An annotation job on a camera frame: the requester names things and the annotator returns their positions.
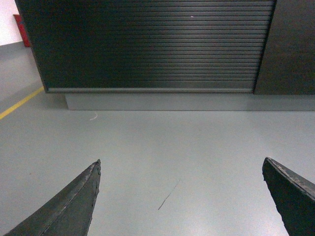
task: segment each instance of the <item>yellow floor line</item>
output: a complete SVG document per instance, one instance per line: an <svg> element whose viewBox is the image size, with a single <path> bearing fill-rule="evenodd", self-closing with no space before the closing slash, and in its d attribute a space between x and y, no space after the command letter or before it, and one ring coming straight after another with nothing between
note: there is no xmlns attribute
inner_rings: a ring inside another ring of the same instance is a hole
<svg viewBox="0 0 315 236"><path fill-rule="evenodd" d="M9 109L5 110L4 112L2 112L0 114L0 119L6 117L8 114L10 114L11 112L13 112L15 109L19 108L20 106L22 106L24 103L26 103L27 101L29 101L31 98L35 97L36 95L38 95L40 92L44 91L44 87L39 88L38 90L36 90L35 92L32 92L30 95L28 95L27 97L23 98L21 101L19 101L18 103L14 104L12 107L10 107Z"/></svg>

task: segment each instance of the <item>concrete base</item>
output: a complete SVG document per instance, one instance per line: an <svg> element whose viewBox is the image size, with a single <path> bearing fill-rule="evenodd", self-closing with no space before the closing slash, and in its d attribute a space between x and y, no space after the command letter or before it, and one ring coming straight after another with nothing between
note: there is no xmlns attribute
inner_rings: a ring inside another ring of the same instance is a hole
<svg viewBox="0 0 315 236"><path fill-rule="evenodd" d="M215 93L71 93L70 110L315 111L314 95Z"/></svg>

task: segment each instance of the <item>epoxy floor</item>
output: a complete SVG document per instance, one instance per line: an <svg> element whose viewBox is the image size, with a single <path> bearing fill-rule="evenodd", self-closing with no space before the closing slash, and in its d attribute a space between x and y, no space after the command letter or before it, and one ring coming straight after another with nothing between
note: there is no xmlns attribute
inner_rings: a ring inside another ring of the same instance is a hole
<svg viewBox="0 0 315 236"><path fill-rule="evenodd" d="M37 73L12 66L3 81ZM42 92L0 120L0 235L101 159L89 236L287 236L262 163L315 182L314 139L314 112L95 113Z"/></svg>

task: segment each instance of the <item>white wall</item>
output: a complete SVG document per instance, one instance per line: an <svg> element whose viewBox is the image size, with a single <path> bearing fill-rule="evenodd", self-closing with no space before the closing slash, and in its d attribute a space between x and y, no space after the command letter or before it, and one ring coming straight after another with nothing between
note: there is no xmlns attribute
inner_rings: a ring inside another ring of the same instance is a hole
<svg viewBox="0 0 315 236"><path fill-rule="evenodd" d="M13 14L19 14L14 0L0 0L0 46L21 42Z"/></svg>

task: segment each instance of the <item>scratch mark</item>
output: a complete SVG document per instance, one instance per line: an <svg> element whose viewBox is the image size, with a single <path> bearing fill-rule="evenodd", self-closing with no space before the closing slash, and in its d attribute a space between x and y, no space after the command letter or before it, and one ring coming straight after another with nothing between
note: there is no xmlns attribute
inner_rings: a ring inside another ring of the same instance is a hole
<svg viewBox="0 0 315 236"><path fill-rule="evenodd" d="M172 192L175 190L175 188L177 187L177 185L179 184L179 182L181 181L181 179L179 179L179 181L177 182L177 184L175 185L175 187L172 189L172 191L168 194L168 196L164 199L164 201L162 202L162 204L160 205L160 207L157 210L160 210L161 207L163 206L163 204L165 203L166 199L168 199L169 196L171 196Z"/></svg>
<svg viewBox="0 0 315 236"><path fill-rule="evenodd" d="M94 120L94 119L97 118L97 116L98 116L97 113L96 112L94 112L94 113L95 113L96 116L94 118L90 119L90 120Z"/></svg>

